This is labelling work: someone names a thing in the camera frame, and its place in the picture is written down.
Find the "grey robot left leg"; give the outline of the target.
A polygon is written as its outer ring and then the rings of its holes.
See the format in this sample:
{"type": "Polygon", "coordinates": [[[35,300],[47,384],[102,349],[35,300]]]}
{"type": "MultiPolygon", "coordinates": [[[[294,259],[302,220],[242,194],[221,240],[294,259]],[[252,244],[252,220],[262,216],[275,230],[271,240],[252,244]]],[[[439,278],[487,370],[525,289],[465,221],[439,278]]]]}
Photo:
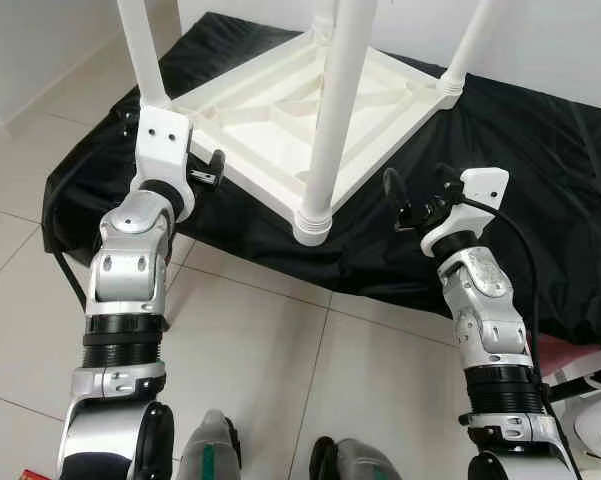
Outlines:
{"type": "Polygon", "coordinates": [[[221,410],[205,412],[187,439],[173,480],[242,480],[239,433],[221,410]]]}

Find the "grey robot right leg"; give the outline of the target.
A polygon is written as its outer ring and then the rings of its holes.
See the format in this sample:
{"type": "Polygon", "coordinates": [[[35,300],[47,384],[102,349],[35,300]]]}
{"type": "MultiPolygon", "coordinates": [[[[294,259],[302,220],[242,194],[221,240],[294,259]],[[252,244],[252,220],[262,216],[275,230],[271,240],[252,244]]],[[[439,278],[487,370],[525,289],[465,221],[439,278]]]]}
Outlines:
{"type": "Polygon", "coordinates": [[[402,480],[390,458],[358,439],[319,436],[310,454],[309,480],[402,480]]]}

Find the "grey robot leg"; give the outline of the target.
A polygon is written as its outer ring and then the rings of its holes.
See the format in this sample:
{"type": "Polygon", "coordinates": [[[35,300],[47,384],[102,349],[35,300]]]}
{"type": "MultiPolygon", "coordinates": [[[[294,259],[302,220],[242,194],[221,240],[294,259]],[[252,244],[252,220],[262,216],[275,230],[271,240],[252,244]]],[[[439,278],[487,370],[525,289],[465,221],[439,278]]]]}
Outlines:
{"type": "Polygon", "coordinates": [[[358,439],[319,436],[310,454],[309,480],[402,480],[390,458],[358,439]]]}
{"type": "Polygon", "coordinates": [[[205,412],[187,439],[173,480],[242,480],[239,433],[221,410],[205,412]]]}

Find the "black table cloth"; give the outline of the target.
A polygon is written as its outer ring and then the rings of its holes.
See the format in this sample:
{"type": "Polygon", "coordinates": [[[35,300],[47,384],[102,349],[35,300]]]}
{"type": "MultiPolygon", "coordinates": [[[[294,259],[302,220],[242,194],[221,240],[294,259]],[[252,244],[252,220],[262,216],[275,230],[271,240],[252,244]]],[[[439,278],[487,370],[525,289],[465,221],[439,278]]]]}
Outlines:
{"type": "MultiPolygon", "coordinates": [[[[134,178],[139,93],[127,92],[47,177],[41,246],[89,262],[98,224],[134,178]]],[[[525,259],[507,225],[483,242],[523,288],[539,280],[539,329],[575,344],[601,346],[601,109],[478,76],[466,78],[454,109],[434,115],[390,159],[411,201],[455,172],[498,166],[510,175],[501,211],[527,233],[525,259]]],[[[393,210],[374,174],[335,214],[331,237],[304,247],[290,225],[232,182],[200,193],[178,232],[319,287],[446,314],[436,265],[411,232],[393,228],[393,210]]]]}

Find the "white plastic children table top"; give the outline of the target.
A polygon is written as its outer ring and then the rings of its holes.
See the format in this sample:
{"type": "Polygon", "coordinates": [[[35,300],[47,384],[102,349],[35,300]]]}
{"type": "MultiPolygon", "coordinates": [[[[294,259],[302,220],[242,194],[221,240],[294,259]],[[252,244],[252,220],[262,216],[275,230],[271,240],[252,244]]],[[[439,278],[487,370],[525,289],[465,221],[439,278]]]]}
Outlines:
{"type": "MultiPolygon", "coordinates": [[[[292,232],[309,178],[331,36],[306,32],[173,102],[191,119],[192,152],[207,160],[223,150],[227,178],[287,220],[292,232]]],[[[368,46],[331,200],[333,224],[370,175],[434,114],[455,105],[460,95],[442,95],[440,77],[368,46]]]]}

